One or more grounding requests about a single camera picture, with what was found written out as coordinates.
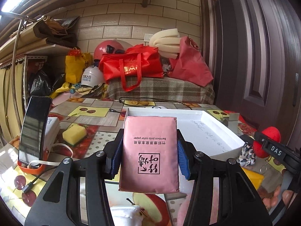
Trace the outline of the operator's right hand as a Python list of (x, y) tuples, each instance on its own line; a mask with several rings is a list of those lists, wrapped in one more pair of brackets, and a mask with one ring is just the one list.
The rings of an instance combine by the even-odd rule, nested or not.
[(285, 206), (288, 208), (292, 204), (292, 201), (295, 199), (296, 194), (291, 190), (285, 190), (281, 192), (281, 186), (278, 185), (274, 192), (268, 193), (266, 189), (262, 186), (257, 190), (259, 196), (261, 197), (267, 211), (269, 211), (272, 207), (275, 207), (278, 203), (278, 196), (282, 196), (282, 200)]

